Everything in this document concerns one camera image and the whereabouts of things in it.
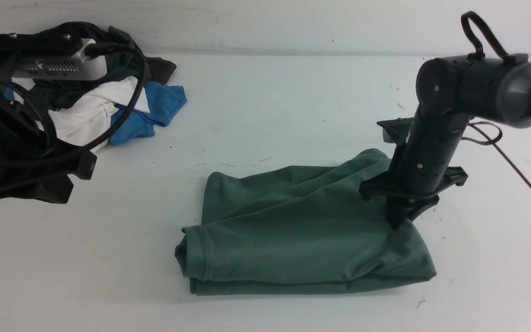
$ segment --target cord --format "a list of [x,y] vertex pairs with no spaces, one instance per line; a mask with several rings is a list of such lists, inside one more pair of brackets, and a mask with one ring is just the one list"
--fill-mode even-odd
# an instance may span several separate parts
[[[491,139],[489,137],[489,135],[485,134],[484,131],[480,130],[476,125],[477,124],[485,124],[484,122],[486,121],[482,121],[482,122],[477,122],[476,124],[468,124],[468,126],[470,128],[473,128],[474,130],[478,131],[479,134],[483,135],[489,142],[492,142],[492,141],[495,141],[496,139]],[[499,129],[499,132],[500,132],[500,135],[503,135],[503,131],[501,130],[501,128],[499,128],[497,125],[495,124],[492,124],[491,122],[487,122],[487,124],[490,124],[496,128]],[[497,145],[497,141],[495,141],[494,143],[491,143],[489,145],[493,145],[493,147],[495,147],[495,149],[497,149],[497,151],[501,154],[501,156],[507,161],[508,164],[510,164],[510,166],[513,168],[513,170],[518,173],[518,175],[520,176],[520,178],[522,178],[522,180],[524,181],[524,183],[531,189],[531,182],[525,178],[525,176],[523,175],[523,173],[519,170],[519,168],[516,166],[516,164],[514,164],[512,162],[512,160],[509,159],[509,157],[503,152],[503,150],[501,150],[501,148],[499,147],[499,145]]]
[[34,113],[36,113],[38,116],[38,120],[40,120],[42,123],[45,147],[43,149],[34,148],[32,145],[25,143],[21,138],[17,137],[17,135],[8,132],[6,128],[0,128],[0,135],[6,139],[6,142],[13,149],[16,149],[19,153],[22,153],[27,157],[40,158],[44,157],[48,153],[51,153],[57,147],[57,130],[54,126],[53,120],[51,119],[50,115],[48,115],[48,112],[35,107],[34,104],[27,99],[26,94],[28,91],[23,86],[17,84],[16,82],[6,82],[2,80],[0,80],[0,84],[17,93],[18,96],[23,98],[24,103],[34,110]]
[[141,96],[141,92],[143,90],[143,78],[145,77],[145,73],[147,72],[148,66],[145,60],[144,55],[141,53],[141,51],[135,50],[134,48],[120,45],[120,44],[114,44],[114,43],[99,43],[99,44],[91,44],[90,46],[86,47],[84,50],[87,54],[86,55],[105,55],[105,54],[112,54],[112,53],[121,53],[121,52],[127,52],[133,54],[137,59],[139,59],[139,62],[141,63],[141,71],[139,72],[139,80],[135,86],[135,91],[132,94],[132,97],[130,98],[130,101],[128,105],[126,106],[126,110],[116,122],[108,128],[103,134],[101,134],[98,138],[94,139],[93,141],[87,143],[86,145],[79,147],[78,149],[74,149],[73,151],[70,151],[68,153],[65,153],[63,155],[59,155],[57,157],[44,157],[44,158],[38,158],[34,160],[0,160],[0,166],[6,166],[8,168],[33,168],[33,167],[44,167],[44,166],[52,166],[55,164],[59,164],[61,162],[65,162],[67,160],[71,160],[73,158],[79,157],[83,153],[93,149],[94,147],[97,147],[101,143],[103,143],[106,139],[109,139],[114,133],[126,122],[126,119],[128,119],[128,116],[134,111],[136,102],[139,100],[139,96]]
[[505,55],[507,55],[507,52],[503,49],[503,46],[501,46],[501,43],[499,43],[499,40],[497,40],[497,37],[495,37],[495,34],[491,31],[489,26],[483,19],[478,16],[477,13],[473,11],[466,12],[462,14],[460,17],[460,22],[462,23],[462,30],[464,30],[464,34],[466,35],[466,38],[472,43],[474,46],[474,49],[476,50],[474,55],[476,57],[485,57],[484,51],[483,51],[483,44],[480,40],[478,40],[477,36],[474,35],[474,32],[470,28],[470,23],[468,21],[472,21],[478,29],[483,33],[483,36],[491,45],[493,48],[493,51],[497,53],[497,55],[503,59]]

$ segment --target white cloth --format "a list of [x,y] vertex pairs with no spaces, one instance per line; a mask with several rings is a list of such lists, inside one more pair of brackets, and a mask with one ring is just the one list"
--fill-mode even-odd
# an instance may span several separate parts
[[[69,109],[48,111],[57,128],[57,137],[80,147],[99,137],[110,128],[111,117],[118,111],[114,104],[127,105],[137,82],[134,76],[120,82],[107,82],[84,94]],[[144,90],[135,110],[150,113]],[[101,149],[106,143],[91,149],[91,152]]]

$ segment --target white wall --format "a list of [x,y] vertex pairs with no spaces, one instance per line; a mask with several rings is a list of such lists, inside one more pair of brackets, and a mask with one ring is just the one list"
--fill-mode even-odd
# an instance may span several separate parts
[[508,52],[531,54],[531,0],[0,0],[0,32],[91,21],[148,53],[452,55],[477,11]]

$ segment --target white table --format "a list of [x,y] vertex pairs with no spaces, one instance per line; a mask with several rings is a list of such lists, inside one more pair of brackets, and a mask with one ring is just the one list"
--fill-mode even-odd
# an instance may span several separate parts
[[[173,258],[206,177],[332,166],[413,116],[421,57],[163,55],[188,103],[151,139],[106,148],[65,206],[0,201],[0,332],[531,331],[531,192],[492,147],[415,221],[430,282],[351,296],[196,297]],[[531,128],[501,146],[531,179]]]

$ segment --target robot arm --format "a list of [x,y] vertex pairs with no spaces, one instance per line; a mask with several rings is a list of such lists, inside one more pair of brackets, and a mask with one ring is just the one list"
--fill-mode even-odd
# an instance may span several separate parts
[[[487,59],[468,26],[471,19],[499,59]],[[531,126],[531,62],[527,54],[508,54],[476,13],[462,16],[476,52],[427,61],[417,75],[415,116],[379,122],[397,145],[390,168],[362,182],[365,200],[386,196],[387,219],[397,228],[439,202],[438,193],[463,185],[468,175],[449,167],[464,130],[479,117],[515,128]]]

